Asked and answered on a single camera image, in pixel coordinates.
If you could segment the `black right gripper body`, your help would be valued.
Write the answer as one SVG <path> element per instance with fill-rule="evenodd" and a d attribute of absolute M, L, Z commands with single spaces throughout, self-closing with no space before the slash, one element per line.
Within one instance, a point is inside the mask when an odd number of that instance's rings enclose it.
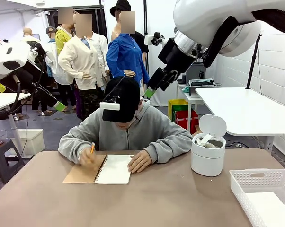
<path fill-rule="evenodd" d="M 169 38 L 163 46 L 158 58 L 165 64 L 160 70 L 166 74 L 171 71 L 185 73 L 191 64 L 196 60 L 195 56 L 183 53 L 176 45 L 174 38 Z"/>

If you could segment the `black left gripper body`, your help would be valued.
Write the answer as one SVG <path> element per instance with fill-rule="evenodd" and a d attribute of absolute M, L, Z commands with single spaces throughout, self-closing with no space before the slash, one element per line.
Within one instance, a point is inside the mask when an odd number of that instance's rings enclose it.
<path fill-rule="evenodd" d="M 6 88 L 16 92 L 17 83 L 13 79 L 13 75 L 16 75 L 20 81 L 21 91 L 25 90 L 32 94 L 36 89 L 36 83 L 41 75 L 41 70 L 36 65 L 27 62 L 23 67 L 15 70 L 1 80 L 1 83 Z"/>

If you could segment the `person's right hand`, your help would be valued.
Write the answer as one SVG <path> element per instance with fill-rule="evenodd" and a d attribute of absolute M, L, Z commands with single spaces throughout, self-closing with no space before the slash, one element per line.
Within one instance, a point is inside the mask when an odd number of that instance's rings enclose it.
<path fill-rule="evenodd" d="M 92 168 L 95 161 L 96 154 L 91 152 L 91 147 L 86 147 L 80 152 L 79 162 L 82 166 Z"/>

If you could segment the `person's left hand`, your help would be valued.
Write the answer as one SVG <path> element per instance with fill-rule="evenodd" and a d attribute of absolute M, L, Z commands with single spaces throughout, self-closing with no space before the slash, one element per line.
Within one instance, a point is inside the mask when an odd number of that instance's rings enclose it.
<path fill-rule="evenodd" d="M 146 167 L 152 164 L 152 159 L 146 150 L 138 152 L 131 156 L 131 161 L 128 163 L 128 171 L 131 173 L 140 173 Z"/>

